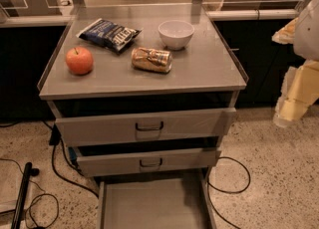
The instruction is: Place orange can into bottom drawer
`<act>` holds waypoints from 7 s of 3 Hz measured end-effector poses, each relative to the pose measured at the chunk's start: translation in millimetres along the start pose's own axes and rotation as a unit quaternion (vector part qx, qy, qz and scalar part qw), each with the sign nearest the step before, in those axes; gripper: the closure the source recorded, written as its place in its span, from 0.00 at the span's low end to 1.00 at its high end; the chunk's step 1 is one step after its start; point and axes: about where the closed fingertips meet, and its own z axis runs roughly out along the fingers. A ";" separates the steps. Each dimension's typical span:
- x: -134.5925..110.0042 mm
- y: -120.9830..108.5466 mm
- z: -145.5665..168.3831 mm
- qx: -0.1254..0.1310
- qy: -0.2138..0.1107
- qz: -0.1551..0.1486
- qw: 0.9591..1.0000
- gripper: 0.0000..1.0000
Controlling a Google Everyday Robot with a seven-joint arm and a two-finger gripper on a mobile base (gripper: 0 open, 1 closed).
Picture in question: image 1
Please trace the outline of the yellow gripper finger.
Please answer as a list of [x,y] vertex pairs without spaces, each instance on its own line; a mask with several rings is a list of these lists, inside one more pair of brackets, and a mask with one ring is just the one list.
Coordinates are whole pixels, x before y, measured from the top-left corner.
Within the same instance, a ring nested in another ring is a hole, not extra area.
[[292,44],[295,37],[297,18],[291,20],[272,36],[272,41],[278,44]]
[[284,76],[273,122],[288,127],[300,120],[319,99],[319,62],[306,60],[299,68],[290,67]]

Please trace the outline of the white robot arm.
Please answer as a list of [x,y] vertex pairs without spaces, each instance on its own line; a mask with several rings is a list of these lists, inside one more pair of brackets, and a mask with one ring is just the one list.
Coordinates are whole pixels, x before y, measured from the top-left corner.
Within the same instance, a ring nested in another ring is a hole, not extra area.
[[272,40],[292,44],[305,62],[284,76],[273,122],[288,127],[300,120],[319,99],[319,0],[311,0],[299,16],[277,31]]

